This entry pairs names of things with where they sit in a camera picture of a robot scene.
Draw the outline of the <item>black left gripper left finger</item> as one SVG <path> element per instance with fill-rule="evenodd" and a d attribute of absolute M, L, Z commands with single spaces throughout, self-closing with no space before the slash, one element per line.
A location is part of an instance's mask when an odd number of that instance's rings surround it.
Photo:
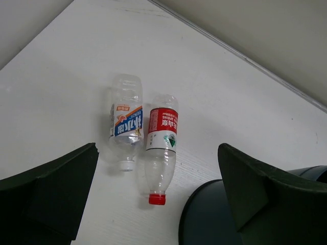
<path fill-rule="evenodd" d="M 88 143 L 1 180 L 1 244 L 76 240 L 99 152 Z"/>

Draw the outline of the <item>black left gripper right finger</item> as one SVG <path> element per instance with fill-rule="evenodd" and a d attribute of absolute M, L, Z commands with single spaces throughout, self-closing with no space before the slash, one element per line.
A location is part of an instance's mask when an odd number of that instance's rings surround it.
<path fill-rule="evenodd" d="M 326 244 L 326 184 L 218 147 L 223 184 L 243 244 Z"/>

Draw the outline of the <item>clear bottle blue orange label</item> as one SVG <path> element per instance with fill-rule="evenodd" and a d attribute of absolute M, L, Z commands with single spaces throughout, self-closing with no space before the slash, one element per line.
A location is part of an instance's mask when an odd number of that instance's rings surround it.
<path fill-rule="evenodd" d="M 144 146 L 143 87 L 134 75 L 119 74 L 111 90 L 109 147 L 122 172 L 131 172 Z"/>

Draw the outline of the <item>clear bottle red label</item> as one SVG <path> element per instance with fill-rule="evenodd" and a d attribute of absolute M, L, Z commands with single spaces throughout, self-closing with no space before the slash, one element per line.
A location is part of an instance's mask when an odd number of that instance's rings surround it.
<path fill-rule="evenodd" d="M 149 116 L 145 177 L 150 205 L 165 205 L 166 191 L 176 166 L 178 100 L 168 94 L 156 96 Z"/>

